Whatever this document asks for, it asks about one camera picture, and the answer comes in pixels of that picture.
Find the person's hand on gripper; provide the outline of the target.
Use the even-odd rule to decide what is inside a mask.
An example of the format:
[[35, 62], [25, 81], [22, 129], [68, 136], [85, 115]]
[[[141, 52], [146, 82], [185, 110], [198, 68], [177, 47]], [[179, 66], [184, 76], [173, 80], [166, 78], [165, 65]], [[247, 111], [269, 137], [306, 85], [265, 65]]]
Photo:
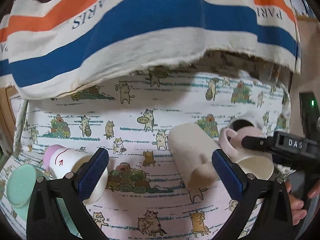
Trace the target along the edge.
[[[289, 180], [285, 182], [287, 193], [289, 194], [289, 201], [291, 205], [291, 212], [292, 212], [292, 220], [293, 225], [297, 225], [303, 218], [306, 217], [307, 211], [303, 209], [304, 202], [300, 199], [297, 199], [293, 194], [291, 194], [292, 185]], [[313, 199], [317, 197], [320, 193], [320, 185], [319, 180], [313, 186], [313, 188], [308, 192], [308, 198]]]

